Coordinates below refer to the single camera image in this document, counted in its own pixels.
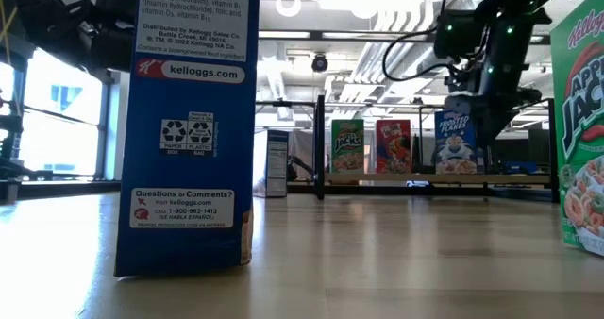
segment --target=recycling symbol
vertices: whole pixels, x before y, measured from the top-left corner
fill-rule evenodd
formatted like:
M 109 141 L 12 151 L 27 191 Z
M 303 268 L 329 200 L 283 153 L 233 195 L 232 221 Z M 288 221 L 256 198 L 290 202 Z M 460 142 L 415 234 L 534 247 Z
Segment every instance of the recycling symbol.
M 166 120 L 161 128 L 162 139 L 169 143 L 185 142 L 187 136 L 186 124 L 184 121 Z
M 190 143 L 209 143 L 211 141 L 211 123 L 195 122 L 189 123 Z

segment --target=red cereal box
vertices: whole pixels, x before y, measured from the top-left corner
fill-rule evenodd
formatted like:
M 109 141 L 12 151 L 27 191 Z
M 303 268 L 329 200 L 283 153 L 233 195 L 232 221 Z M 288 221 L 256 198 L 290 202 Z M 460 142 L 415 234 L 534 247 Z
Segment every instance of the red cereal box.
M 411 122 L 379 120 L 376 122 L 378 174 L 411 172 Z

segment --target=wooden floor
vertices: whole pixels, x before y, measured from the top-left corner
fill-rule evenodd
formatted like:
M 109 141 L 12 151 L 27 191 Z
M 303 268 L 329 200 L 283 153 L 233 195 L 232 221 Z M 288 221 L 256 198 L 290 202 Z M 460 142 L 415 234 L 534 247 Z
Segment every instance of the wooden floor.
M 0 206 L 0 318 L 579 318 L 604 260 L 561 245 L 548 204 L 256 200 L 251 265 L 112 276 L 117 194 Z

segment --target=blue cereal box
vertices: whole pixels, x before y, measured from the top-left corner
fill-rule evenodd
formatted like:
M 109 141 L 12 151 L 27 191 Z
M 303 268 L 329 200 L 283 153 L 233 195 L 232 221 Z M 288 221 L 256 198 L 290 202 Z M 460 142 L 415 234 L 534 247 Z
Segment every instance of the blue cereal box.
M 476 174 L 477 150 L 470 116 L 451 110 L 434 114 L 436 174 Z

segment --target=security camera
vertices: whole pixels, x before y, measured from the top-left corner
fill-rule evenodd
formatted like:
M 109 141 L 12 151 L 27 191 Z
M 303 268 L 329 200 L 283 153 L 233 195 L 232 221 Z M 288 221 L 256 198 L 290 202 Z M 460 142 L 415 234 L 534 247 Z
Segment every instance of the security camera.
M 327 70 L 329 63 L 327 62 L 327 58 L 325 54 L 316 54 L 314 55 L 314 59 L 312 60 L 312 70 L 315 73 L 323 73 Z

